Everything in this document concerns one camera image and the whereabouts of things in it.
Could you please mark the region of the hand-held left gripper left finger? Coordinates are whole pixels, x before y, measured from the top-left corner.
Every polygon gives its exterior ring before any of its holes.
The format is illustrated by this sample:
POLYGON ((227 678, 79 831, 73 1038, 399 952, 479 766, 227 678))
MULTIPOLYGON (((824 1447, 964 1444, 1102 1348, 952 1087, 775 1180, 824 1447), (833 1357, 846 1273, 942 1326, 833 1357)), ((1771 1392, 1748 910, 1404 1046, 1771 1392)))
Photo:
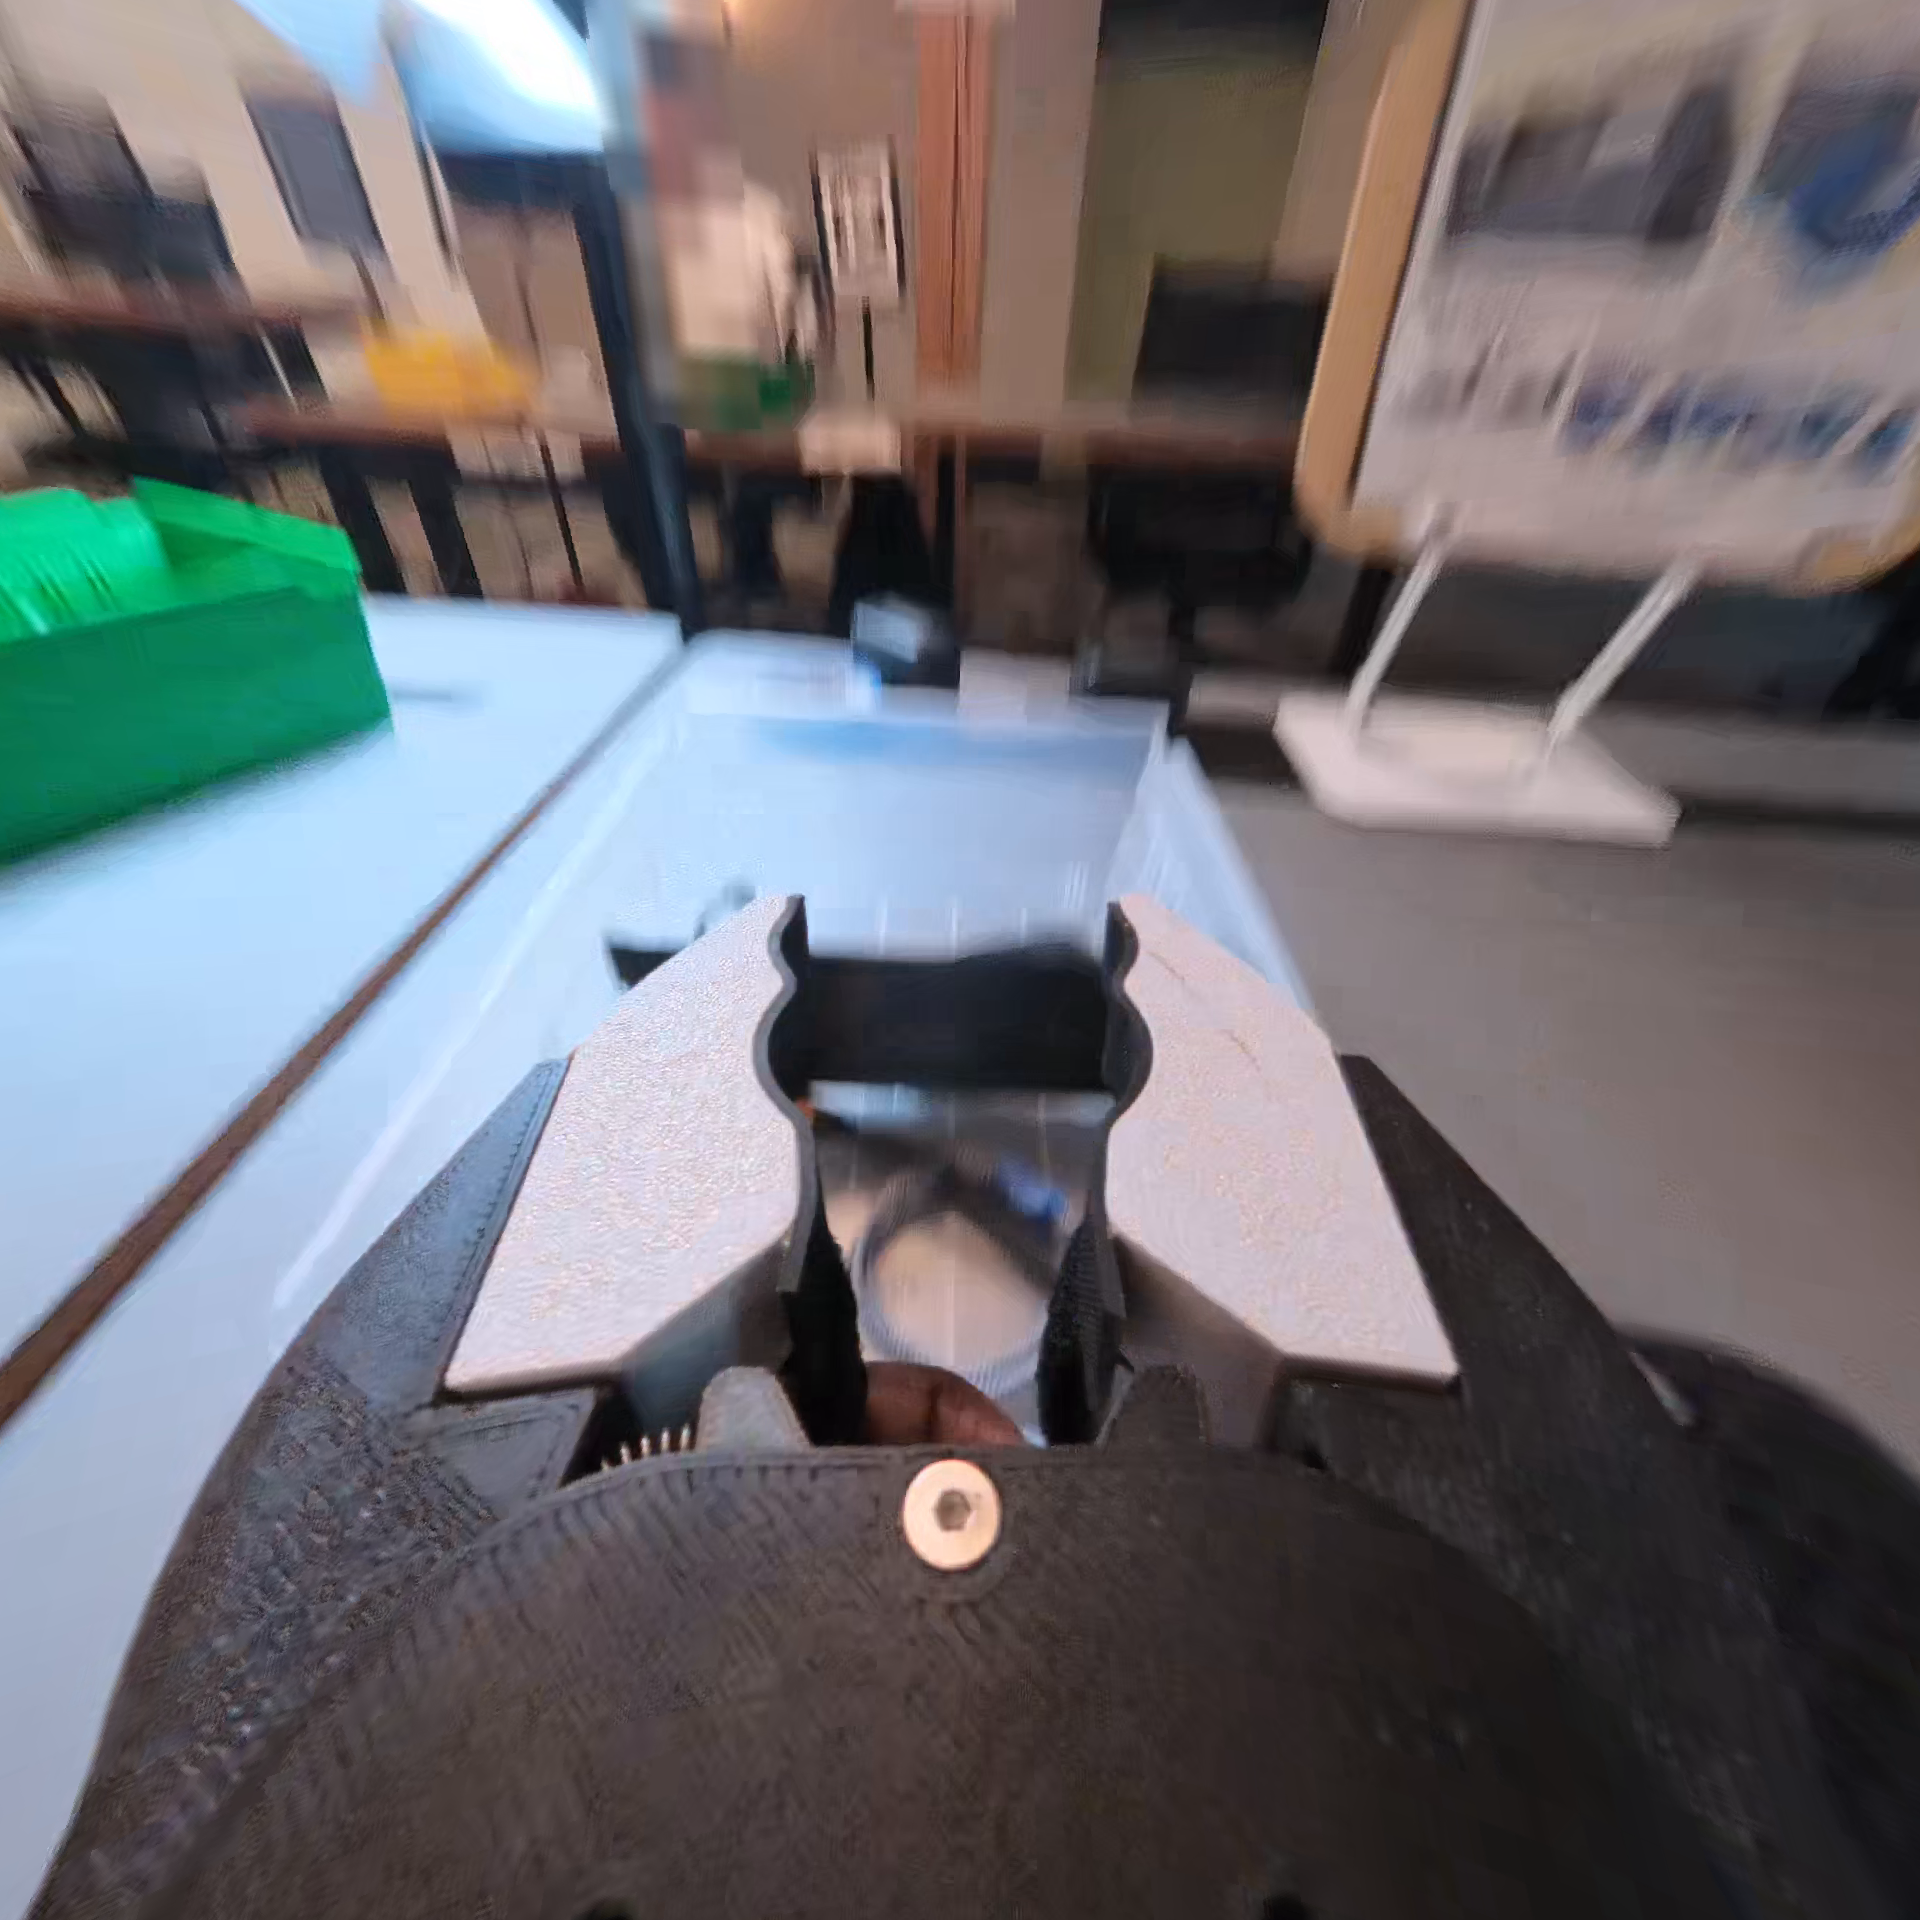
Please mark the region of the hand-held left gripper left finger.
POLYGON ((770 1035, 807 955, 759 895, 630 987, 561 1091, 447 1365, 450 1396, 699 1396, 792 1352, 819 1199, 770 1035))

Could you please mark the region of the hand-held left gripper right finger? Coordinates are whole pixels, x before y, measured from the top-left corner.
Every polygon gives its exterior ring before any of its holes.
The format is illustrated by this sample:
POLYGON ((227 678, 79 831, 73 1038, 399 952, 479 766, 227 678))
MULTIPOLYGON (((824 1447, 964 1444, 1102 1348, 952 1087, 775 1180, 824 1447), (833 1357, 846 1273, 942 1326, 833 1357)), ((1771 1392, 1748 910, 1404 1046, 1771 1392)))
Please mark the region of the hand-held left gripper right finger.
POLYGON ((1448 1395, 1458 1363, 1327 1029, 1152 895, 1111 904, 1127 1065, 1102 1213, 1120 1340, 1184 1367, 1211 1428, 1299 1381, 1448 1395))

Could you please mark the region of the clear plastic bin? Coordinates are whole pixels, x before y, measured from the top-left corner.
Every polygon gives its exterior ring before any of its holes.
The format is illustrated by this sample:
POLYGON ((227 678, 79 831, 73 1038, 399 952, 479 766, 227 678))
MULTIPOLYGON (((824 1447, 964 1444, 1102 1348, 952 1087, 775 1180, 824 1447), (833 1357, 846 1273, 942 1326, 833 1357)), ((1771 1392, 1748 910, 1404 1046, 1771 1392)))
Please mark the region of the clear plastic bin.
MULTIPOLYGON (((819 952, 1096 960, 1110 904, 1152 895, 1308 1005, 1192 749, 1144 705, 1009 688, 882 692, 798 639, 699 639, 657 678, 259 1150, 249 1389, 528 1071, 759 895, 801 895, 819 952)), ((817 1240, 833 1213, 852 1246, 907 1136, 1007 1141, 1068 1219, 1084 1206, 1099 1093, 819 1086, 849 1127, 814 1150, 817 1240)))

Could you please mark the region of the person's left hand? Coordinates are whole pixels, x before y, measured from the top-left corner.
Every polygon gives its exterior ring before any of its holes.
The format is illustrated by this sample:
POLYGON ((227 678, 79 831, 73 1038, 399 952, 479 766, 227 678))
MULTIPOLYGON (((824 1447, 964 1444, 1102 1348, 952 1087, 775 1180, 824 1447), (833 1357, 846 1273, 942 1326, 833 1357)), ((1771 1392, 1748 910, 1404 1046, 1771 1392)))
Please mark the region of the person's left hand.
POLYGON ((1019 1448, 1018 1421, 967 1379, 907 1359, 866 1363, 860 1440, 879 1448, 1019 1448))

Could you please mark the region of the black divider panel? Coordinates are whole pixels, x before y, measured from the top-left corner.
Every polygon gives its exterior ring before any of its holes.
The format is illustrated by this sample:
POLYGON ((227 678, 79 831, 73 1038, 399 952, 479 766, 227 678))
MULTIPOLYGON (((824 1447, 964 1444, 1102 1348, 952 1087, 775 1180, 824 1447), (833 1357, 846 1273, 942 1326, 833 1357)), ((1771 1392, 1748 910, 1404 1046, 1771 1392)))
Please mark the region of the black divider panel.
POLYGON ((793 987, 764 1017, 753 1063, 782 1097, 801 1099, 817 1083, 1050 1095, 1126 1086, 1110 977, 1089 950, 814 950, 793 924, 777 952, 793 987))

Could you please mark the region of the white board stand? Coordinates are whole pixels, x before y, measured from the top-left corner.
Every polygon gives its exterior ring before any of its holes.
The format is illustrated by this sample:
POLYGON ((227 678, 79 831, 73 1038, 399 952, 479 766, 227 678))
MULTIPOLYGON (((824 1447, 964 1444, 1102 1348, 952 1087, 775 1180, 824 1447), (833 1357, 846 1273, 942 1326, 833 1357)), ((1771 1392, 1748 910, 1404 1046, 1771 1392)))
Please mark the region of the white board stand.
POLYGON ((1689 598, 1702 565, 1670 565, 1545 710, 1388 692, 1385 671, 1457 549, 1455 524, 1434 517, 1350 685, 1281 697, 1273 739, 1308 800, 1368 830, 1666 847, 1680 803, 1630 774, 1587 728, 1689 598))

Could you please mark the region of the small black device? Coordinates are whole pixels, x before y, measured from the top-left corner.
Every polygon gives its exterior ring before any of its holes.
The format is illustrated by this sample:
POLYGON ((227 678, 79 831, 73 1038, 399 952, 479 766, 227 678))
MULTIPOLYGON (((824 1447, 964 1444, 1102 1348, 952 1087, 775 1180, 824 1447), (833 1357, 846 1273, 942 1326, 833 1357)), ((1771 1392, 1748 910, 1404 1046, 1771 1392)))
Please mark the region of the small black device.
POLYGON ((849 649, 880 685, 958 691, 963 681, 963 645, 948 614, 896 591, 852 603, 849 649))

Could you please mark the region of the green plastic bin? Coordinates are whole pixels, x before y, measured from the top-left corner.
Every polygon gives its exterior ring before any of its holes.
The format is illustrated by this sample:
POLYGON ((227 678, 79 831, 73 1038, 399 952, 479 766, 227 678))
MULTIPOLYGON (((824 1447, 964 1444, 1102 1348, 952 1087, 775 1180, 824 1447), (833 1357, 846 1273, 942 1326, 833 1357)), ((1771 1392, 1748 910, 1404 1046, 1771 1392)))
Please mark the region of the green plastic bin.
POLYGON ((3 859, 387 727, 342 529, 136 480, 3 501, 3 859))

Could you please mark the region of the instruction poster board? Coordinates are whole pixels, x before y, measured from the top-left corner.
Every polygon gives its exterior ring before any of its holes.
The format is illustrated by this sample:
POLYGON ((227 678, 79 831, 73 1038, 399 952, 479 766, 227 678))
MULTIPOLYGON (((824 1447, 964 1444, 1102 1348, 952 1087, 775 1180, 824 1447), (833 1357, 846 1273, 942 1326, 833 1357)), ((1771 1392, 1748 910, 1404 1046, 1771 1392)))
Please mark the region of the instruction poster board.
POLYGON ((1419 5, 1295 485, 1355 559, 1915 558, 1915 5, 1419 5))

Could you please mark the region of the wooden desk with black frame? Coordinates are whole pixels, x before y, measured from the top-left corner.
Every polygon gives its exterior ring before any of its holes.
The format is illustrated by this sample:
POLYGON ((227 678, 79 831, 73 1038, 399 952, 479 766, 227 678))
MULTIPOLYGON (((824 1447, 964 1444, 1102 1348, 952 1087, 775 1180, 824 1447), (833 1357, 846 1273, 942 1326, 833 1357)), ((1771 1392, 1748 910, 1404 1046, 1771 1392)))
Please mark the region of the wooden desk with black frame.
MULTIPOLYGON (((515 473, 465 475, 457 445, 510 432, 545 445, 576 438, 583 477, 552 483, 548 492, 558 503, 567 503, 570 488, 587 488, 602 499, 606 480, 624 468, 618 433, 585 415, 441 415, 396 408, 369 396, 322 399, 316 387, 236 403, 222 415, 204 398, 200 347, 254 345, 266 357, 291 347, 298 360, 312 365, 308 329, 318 329, 328 345, 346 345, 361 329, 361 317, 342 297, 254 307, 227 297, 192 295, 179 301, 116 295, 62 278, 15 278, 4 283, 3 321, 4 360, 26 364, 31 383, 40 387, 67 420, 67 459, 150 477, 163 477, 177 467, 208 468, 218 473, 220 492, 281 467, 312 467, 335 521, 353 543, 364 585, 376 593, 410 593, 391 528, 377 508, 377 487, 400 487, 415 501, 440 593, 456 600, 486 598, 460 515, 463 487, 510 494, 528 488, 534 480, 515 473), (172 352, 180 360, 180 381, 196 405, 211 412, 211 444, 196 448, 169 438, 90 433, 58 387, 52 367, 97 360, 105 345, 150 357, 172 352)), ((926 521, 936 585, 947 591, 954 585, 956 543, 963 539, 969 505, 971 463, 1039 473, 1251 473, 1289 487, 1304 432, 1300 419, 1271 414, 1116 415, 1084 408, 1044 420, 996 420, 954 408, 920 412, 896 424, 894 473, 904 477, 907 499, 926 521)))

